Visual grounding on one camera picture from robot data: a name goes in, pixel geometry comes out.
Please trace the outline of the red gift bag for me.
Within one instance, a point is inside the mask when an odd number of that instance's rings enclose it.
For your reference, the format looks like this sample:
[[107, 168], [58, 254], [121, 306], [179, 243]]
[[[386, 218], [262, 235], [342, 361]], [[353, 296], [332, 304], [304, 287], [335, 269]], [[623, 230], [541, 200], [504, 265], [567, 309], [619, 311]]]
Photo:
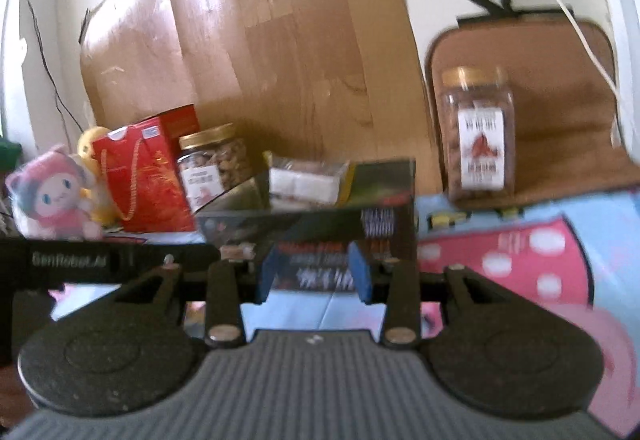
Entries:
[[129, 233], [191, 232], [181, 184], [179, 139], [200, 130], [192, 104], [120, 127], [93, 142], [116, 217]]

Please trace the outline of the wood pattern board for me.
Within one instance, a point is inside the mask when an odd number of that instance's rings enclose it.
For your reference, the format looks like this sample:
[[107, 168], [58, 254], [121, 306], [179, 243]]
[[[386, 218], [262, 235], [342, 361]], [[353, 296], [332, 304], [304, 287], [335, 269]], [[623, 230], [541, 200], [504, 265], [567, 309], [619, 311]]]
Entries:
[[102, 126], [191, 104], [255, 153], [409, 157], [419, 193], [442, 188], [405, 0], [103, 0], [80, 69]]

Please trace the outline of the nut jar beside red bag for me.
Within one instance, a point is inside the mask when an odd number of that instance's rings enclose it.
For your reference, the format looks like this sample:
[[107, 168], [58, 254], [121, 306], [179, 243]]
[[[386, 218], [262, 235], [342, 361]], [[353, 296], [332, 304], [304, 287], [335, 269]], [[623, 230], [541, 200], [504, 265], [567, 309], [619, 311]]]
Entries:
[[208, 128], [179, 138], [177, 166], [191, 212], [253, 175], [244, 140], [233, 124]]

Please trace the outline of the cartoon pig blanket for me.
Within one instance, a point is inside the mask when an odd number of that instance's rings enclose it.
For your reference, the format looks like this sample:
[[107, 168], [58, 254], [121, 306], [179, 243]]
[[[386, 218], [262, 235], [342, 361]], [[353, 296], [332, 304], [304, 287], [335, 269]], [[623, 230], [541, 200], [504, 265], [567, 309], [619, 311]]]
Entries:
[[[591, 413], [620, 437], [639, 439], [639, 189], [490, 212], [455, 210], [443, 195], [420, 197], [421, 270], [464, 264], [582, 327], [603, 350]], [[262, 328], [364, 328], [378, 339], [385, 307], [366, 306], [344, 268], [295, 268], [292, 288], [242, 305], [247, 337]]]

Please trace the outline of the brown seat cushion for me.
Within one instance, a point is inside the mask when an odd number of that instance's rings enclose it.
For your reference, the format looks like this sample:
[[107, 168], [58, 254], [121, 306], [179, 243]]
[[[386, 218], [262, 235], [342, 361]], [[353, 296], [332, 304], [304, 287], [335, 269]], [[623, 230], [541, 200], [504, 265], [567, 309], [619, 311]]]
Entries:
[[446, 93], [442, 73], [459, 66], [502, 70], [513, 94], [514, 192], [459, 200], [459, 207], [527, 206], [638, 186], [638, 165], [612, 142], [616, 101], [588, 49], [614, 73], [608, 37], [591, 22], [573, 30], [552, 16], [478, 21], [435, 39], [424, 63], [433, 108]]

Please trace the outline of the black cardboard snack box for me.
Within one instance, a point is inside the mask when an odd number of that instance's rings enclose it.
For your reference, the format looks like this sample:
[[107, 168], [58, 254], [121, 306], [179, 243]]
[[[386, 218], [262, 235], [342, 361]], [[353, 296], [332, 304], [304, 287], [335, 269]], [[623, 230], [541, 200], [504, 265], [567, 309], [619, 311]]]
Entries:
[[205, 241], [219, 250], [276, 248], [275, 290], [352, 292], [348, 245], [365, 241], [371, 256], [416, 256], [413, 160], [355, 166], [349, 199], [341, 206], [311, 206], [269, 195], [262, 172], [199, 209]]

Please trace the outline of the nut jar on brown mat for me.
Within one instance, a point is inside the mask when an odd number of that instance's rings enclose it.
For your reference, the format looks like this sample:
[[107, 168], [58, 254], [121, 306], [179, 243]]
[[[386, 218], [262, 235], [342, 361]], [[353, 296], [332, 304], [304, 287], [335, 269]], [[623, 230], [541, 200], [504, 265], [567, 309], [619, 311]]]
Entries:
[[499, 67], [444, 70], [437, 116], [450, 200], [508, 196], [515, 191], [515, 113]]

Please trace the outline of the clear wrapped white snack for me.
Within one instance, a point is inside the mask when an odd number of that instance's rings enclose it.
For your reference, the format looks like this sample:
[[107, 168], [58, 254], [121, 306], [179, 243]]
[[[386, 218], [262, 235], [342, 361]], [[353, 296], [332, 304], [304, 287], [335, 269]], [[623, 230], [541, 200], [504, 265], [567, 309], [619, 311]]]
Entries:
[[340, 206], [349, 198], [355, 165], [327, 163], [265, 154], [269, 195], [290, 202]]

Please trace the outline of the green plush toy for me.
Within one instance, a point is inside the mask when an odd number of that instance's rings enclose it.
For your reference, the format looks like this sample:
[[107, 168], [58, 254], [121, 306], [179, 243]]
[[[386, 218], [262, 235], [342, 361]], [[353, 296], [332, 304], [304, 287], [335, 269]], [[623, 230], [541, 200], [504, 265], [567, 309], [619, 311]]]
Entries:
[[5, 137], [0, 137], [0, 171], [2, 174], [12, 172], [22, 156], [22, 146]]

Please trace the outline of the pink plush toy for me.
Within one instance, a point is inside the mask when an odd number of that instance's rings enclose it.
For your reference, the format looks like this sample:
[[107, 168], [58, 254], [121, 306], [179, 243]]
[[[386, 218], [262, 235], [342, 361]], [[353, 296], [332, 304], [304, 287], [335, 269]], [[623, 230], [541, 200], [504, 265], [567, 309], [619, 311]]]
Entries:
[[92, 201], [82, 194], [95, 183], [80, 158], [60, 144], [18, 167], [6, 178], [18, 233], [40, 240], [99, 241], [102, 226], [92, 220]]

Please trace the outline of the yellow plush toy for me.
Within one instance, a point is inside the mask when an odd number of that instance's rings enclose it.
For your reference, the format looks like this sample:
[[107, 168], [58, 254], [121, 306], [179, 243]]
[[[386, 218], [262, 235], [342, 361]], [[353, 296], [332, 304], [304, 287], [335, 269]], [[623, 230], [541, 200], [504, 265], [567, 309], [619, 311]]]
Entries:
[[100, 164], [96, 158], [93, 143], [109, 132], [110, 130], [104, 127], [91, 127], [81, 134], [77, 143], [77, 155], [94, 178], [93, 186], [90, 189], [84, 189], [85, 196], [92, 203], [90, 215], [92, 220], [101, 226], [112, 226], [116, 222], [116, 212], [111, 194], [101, 179]]

